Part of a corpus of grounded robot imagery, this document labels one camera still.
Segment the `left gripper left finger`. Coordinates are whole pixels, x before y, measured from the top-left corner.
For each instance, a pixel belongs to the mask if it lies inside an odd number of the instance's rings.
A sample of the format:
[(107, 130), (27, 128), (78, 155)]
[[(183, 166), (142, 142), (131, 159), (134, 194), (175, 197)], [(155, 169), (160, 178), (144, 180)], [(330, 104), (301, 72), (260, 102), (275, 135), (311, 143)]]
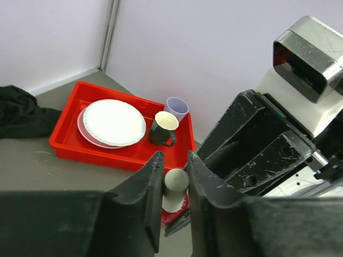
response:
[(115, 188), (1, 192), (1, 256), (154, 256), (165, 157)]

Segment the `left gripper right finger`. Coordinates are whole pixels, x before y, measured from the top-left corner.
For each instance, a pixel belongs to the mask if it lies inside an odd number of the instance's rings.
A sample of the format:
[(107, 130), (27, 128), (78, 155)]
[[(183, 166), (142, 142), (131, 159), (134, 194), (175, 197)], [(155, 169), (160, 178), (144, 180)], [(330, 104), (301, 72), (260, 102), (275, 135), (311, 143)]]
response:
[(342, 256), (342, 198), (246, 196), (189, 152), (193, 256)]

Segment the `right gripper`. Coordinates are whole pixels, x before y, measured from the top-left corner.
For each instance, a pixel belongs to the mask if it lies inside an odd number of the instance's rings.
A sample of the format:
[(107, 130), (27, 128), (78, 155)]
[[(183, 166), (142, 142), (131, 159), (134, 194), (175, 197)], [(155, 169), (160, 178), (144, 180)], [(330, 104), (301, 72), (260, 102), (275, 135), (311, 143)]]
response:
[(201, 188), (215, 206), (233, 205), (245, 195), (262, 195), (281, 178), (305, 166), (316, 151), (304, 134), (268, 97), (239, 93), (193, 154), (199, 164), (185, 169), (206, 171)]

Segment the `red nail polish bottle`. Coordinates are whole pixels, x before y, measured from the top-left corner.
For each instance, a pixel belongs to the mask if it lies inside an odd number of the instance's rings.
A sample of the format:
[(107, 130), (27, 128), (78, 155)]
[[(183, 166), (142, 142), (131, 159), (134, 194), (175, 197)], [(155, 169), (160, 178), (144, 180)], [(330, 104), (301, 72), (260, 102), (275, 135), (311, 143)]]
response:
[(172, 221), (174, 221), (176, 218), (180, 217), (182, 212), (185, 211), (189, 206), (189, 197), (188, 195), (185, 196), (183, 205), (181, 209), (179, 209), (177, 212), (170, 213), (162, 209), (161, 213), (161, 227), (166, 228)]

